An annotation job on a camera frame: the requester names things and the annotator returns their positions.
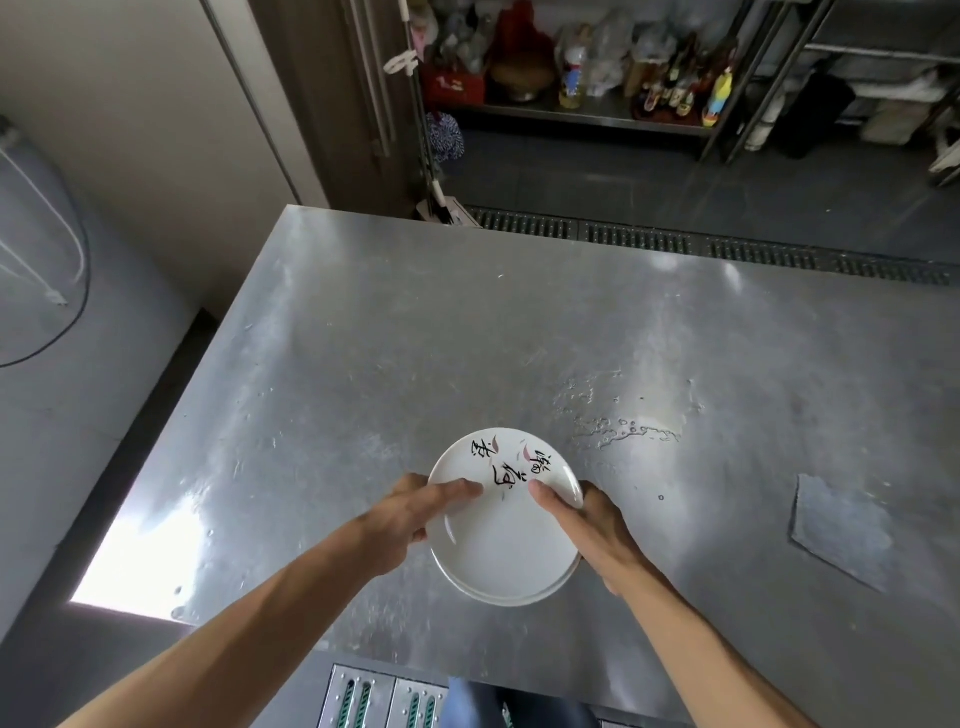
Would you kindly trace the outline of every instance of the black bag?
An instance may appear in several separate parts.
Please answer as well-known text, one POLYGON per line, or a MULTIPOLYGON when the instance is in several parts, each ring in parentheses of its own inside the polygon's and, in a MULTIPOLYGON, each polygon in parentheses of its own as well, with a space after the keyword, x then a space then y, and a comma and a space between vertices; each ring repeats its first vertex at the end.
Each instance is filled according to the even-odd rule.
POLYGON ((792 159, 806 157, 855 98, 847 82, 814 73, 790 111, 774 127, 774 142, 792 159))

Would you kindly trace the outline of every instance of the white wire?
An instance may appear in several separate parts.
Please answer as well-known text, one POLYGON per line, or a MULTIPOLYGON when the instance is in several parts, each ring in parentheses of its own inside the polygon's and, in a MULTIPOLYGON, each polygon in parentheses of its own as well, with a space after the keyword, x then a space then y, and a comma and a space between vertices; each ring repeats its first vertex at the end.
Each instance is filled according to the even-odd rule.
POLYGON ((25 278, 23 278, 23 276, 21 276, 20 274, 12 271, 10 268, 8 268, 8 267, 7 267, 6 265, 4 265, 3 263, 0 263, 0 271, 3 271, 4 273, 7 273, 7 274, 13 276, 13 277, 16 278, 17 280, 26 280, 25 278))
MULTIPOLYGON (((24 270, 27 271, 27 273, 29 273, 31 276, 33 276, 35 279, 39 281, 40 285, 42 285, 43 288, 46 290, 47 299, 49 299, 53 303, 62 304, 61 302, 64 301, 63 294, 60 291, 58 291, 56 288, 54 288, 52 285, 50 285, 50 283, 48 283, 46 280, 44 280, 41 274, 39 274, 37 271, 31 268, 30 265, 28 265, 27 261, 24 260, 19 255, 17 255, 13 251, 13 249, 9 245, 7 245, 7 243, 5 243, 2 239, 0 239, 0 248, 3 248, 5 251, 7 251, 7 253, 10 256, 12 256, 12 258, 16 262, 18 262, 20 265, 23 266, 24 270)), ((10 268, 7 268, 6 266, 3 266, 3 268, 8 273, 11 273, 16 276, 16 273, 11 271, 10 268)))
MULTIPOLYGON (((73 242, 74 242, 74 244, 77 246, 77 252, 80 254, 80 269, 77 271, 77 275, 73 277, 73 282, 74 282, 74 283, 78 282, 78 281, 80 280, 80 278, 83 276, 84 271, 86 270, 86 253, 84 252, 84 246, 81 244, 80 238, 77 237, 77 234, 76 234, 75 232, 73 232, 73 228, 71 228, 71 227, 69 226, 69 224, 67 223, 67 221, 63 219, 63 216, 62 216, 62 215, 60 214, 60 212, 53 206, 53 204, 47 199, 46 195, 44 195, 42 192, 40 192, 39 187, 37 187, 37 186, 34 184, 34 181, 30 179, 30 177, 27 175, 26 172, 24 172, 22 169, 20 169, 20 165, 19 165, 19 164, 17 164, 15 161, 13 161, 13 160, 11 159, 10 155, 7 154, 7 152, 6 152, 6 150, 3 148, 3 145, 2 145, 2 144, 0 144, 0 155, 2 155, 3 158, 11 164, 11 166, 13 167, 13 169, 15 169, 17 172, 20 173, 20 176, 21 176, 24 180, 27 181, 27 184, 28 184, 30 187, 33 188, 34 192, 35 192, 37 195, 40 196, 40 199, 41 199, 43 202, 45 202, 48 207, 50 207, 50 211, 53 212, 54 215, 57 216, 57 219, 60 220, 60 223, 66 228, 67 232, 70 233, 70 237, 73 238, 73 242)), ((6 250, 10 255, 12 255, 14 258, 16 258, 17 262, 20 263, 20 265, 22 265, 24 268, 26 268, 28 271, 30 271, 38 280, 40 280, 40 281, 43 283, 44 287, 46 287, 48 293, 49 293, 50 291, 53 291, 53 290, 54 290, 54 289, 51 288, 49 285, 47 285, 47 282, 46 282, 45 280, 43 280, 43 278, 41 278, 29 265, 27 265, 25 262, 23 262, 23 260, 20 258, 19 255, 17 255, 17 254, 14 253, 10 248, 8 248, 6 245, 4 245, 2 240, 0 240, 0 245, 2 245, 3 248, 4 248, 4 250, 6 250)))

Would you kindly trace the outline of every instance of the finger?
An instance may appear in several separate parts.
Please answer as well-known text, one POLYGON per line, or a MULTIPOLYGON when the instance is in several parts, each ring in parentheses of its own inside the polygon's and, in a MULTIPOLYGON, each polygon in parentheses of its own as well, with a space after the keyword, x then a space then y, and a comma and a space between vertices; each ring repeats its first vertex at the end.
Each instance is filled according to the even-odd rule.
POLYGON ((417 525, 423 525, 439 516, 446 506, 460 500, 472 500, 483 495, 483 486, 466 478, 448 483, 434 483, 410 496, 410 512, 417 525))
POLYGON ((534 497, 537 505, 557 519, 564 528, 566 528, 567 523, 572 523, 573 520, 578 521, 580 519, 576 509, 568 506, 564 500, 542 480, 536 480, 534 478, 530 481, 528 488, 530 489, 530 495, 534 497))

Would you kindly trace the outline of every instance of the blue pants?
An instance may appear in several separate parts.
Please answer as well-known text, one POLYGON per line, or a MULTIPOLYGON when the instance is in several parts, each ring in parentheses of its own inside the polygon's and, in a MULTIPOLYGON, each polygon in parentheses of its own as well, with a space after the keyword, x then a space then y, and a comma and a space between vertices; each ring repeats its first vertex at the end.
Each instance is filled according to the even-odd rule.
POLYGON ((440 728, 504 728, 504 704, 514 728, 600 727, 600 721, 583 703, 452 677, 440 713, 440 728))

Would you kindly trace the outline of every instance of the forearm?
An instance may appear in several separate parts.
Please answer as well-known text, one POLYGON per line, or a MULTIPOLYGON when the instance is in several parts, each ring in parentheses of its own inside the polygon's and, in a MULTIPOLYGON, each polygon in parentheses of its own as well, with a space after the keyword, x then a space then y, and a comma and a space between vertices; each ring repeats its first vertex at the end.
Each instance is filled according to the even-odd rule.
POLYGON ((62 728, 249 725, 370 580, 349 522, 62 728))
POLYGON ((654 572, 623 590, 698 728, 815 728, 654 572))

